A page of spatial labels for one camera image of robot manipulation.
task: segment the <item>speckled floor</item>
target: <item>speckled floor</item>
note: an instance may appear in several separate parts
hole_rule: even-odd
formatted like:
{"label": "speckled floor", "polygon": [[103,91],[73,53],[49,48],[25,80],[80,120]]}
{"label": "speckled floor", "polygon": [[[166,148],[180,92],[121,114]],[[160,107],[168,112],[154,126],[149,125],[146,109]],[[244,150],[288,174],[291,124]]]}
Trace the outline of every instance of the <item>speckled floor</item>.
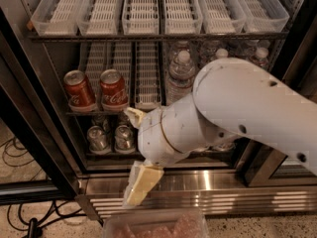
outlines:
{"label": "speckled floor", "polygon": [[[29,220],[33,217],[41,219],[50,208],[50,202],[25,204],[22,217]],[[63,214],[78,208],[76,203],[67,204]],[[8,206],[0,207],[0,237],[18,238],[27,235],[13,229],[7,222]],[[48,221],[57,218],[54,214]],[[18,228],[25,229],[18,219],[18,205],[13,205],[10,220]],[[244,237],[244,238],[313,238],[317,237],[316,213],[284,213],[270,216],[207,216],[210,237]],[[86,217],[77,217],[56,222],[44,229],[44,238],[101,238],[102,227],[97,221],[90,221]]]}

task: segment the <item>glass door refrigerator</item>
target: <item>glass door refrigerator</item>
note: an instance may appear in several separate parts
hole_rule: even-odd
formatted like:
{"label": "glass door refrigerator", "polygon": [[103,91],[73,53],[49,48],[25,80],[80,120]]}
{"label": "glass door refrigerator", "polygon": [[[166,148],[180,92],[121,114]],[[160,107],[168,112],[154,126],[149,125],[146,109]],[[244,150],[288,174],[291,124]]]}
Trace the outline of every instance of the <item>glass door refrigerator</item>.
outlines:
{"label": "glass door refrigerator", "polygon": [[[74,198],[95,220],[132,210],[189,206],[200,207],[208,215],[316,210],[317,178],[283,153],[248,138],[236,140],[229,148],[193,151],[164,169],[164,176],[140,206],[124,208],[129,172],[134,161],[144,157],[135,129],[130,128],[135,149],[127,153],[116,148],[114,134],[126,118],[104,111],[99,86],[104,70],[119,70],[129,105],[149,112],[167,104],[165,74],[171,43],[189,42],[199,67],[204,42],[221,41],[230,53],[233,44],[242,47],[256,40],[269,50],[268,71],[314,101],[315,0],[278,0],[289,16],[279,31],[253,32],[246,27],[242,31],[244,25],[237,20],[240,32],[225,33],[211,31],[208,22],[202,21],[208,8],[198,5],[198,0],[190,0],[190,19],[201,19],[203,28],[194,23],[192,33],[188,26],[185,30],[177,26],[174,15],[166,10],[170,6],[166,1],[171,0],[149,0],[151,10],[148,3],[138,7],[150,18],[144,25],[133,21],[139,17],[131,6],[133,0],[107,0],[105,5],[113,7],[105,7],[104,14],[113,12],[110,18],[117,19],[110,28],[98,25],[100,15],[92,8],[99,0],[74,0],[82,5],[76,18],[54,29],[56,12],[67,8],[61,8],[60,1],[0,0],[1,119],[47,174],[41,181],[1,184],[2,204]],[[231,2],[224,1],[231,19],[239,18]],[[90,8],[88,16],[83,5]],[[64,88],[64,77],[72,70],[84,72],[96,93],[96,105],[84,112],[73,108]],[[111,136],[109,151],[100,155],[91,149],[87,133],[101,117]]]}

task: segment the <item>screw hole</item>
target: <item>screw hole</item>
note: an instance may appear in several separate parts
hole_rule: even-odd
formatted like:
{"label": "screw hole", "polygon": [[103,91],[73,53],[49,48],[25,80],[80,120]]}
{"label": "screw hole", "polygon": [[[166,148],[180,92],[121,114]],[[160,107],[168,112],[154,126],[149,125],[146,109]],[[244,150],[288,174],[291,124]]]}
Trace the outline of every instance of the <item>screw hole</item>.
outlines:
{"label": "screw hole", "polygon": [[297,159],[301,162],[301,163],[305,163],[307,161],[307,158],[304,154],[302,153],[298,153],[297,154]]}
{"label": "screw hole", "polygon": [[269,87],[273,87],[273,86],[276,86],[277,83],[276,83],[275,81],[270,81],[270,82],[268,83],[268,85],[269,85]]}
{"label": "screw hole", "polygon": [[247,134],[247,128],[244,125],[239,125],[239,130],[244,133]]}

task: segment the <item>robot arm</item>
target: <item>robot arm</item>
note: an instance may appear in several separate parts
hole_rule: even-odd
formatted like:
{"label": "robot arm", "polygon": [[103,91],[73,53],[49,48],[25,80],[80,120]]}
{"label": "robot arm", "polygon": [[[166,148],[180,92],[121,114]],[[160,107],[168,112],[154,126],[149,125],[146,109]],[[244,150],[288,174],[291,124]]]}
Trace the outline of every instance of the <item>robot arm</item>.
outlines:
{"label": "robot arm", "polygon": [[[218,59],[199,71],[191,94],[144,117],[139,150],[145,167],[162,170],[197,148],[247,137],[317,175],[316,117],[315,103],[263,69],[241,59]],[[161,176],[155,176],[153,186]]]}

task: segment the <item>refrigerator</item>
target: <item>refrigerator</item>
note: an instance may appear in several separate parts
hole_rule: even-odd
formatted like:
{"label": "refrigerator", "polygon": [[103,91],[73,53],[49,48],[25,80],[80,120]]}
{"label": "refrigerator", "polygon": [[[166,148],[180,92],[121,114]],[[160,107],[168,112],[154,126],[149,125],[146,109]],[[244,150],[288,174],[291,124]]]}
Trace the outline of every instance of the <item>refrigerator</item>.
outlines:
{"label": "refrigerator", "polygon": [[[159,25],[157,33],[125,35],[119,11],[118,33],[95,36],[83,36],[79,31],[75,35],[39,35],[30,21],[41,1],[0,0],[0,112],[49,179],[1,184],[1,204],[75,199],[94,220],[129,211],[191,206],[201,208],[206,215],[317,209],[317,178],[285,154],[247,138],[235,141],[234,148],[227,151],[209,148],[191,153],[165,169],[140,206],[124,208],[131,166],[143,156],[138,148],[128,155],[113,149],[103,156],[92,154],[87,140],[92,117],[107,115],[114,131],[118,115],[103,111],[102,103],[91,112],[74,112],[63,87],[63,77],[69,71],[88,68],[95,49],[95,59],[102,59],[104,67],[92,69],[98,74],[118,61],[118,69],[123,65],[127,70],[130,105],[145,108],[149,103],[141,97],[136,71],[141,67],[140,56],[149,57],[147,52],[142,54],[143,49],[153,51],[154,60],[143,64],[156,72],[158,82],[150,89],[154,92],[154,106],[146,107],[150,110],[166,105],[163,75],[168,43],[269,40],[269,72],[314,101],[315,0],[279,0],[289,19],[277,33],[173,34]],[[158,0],[158,19],[164,24],[161,4]]]}

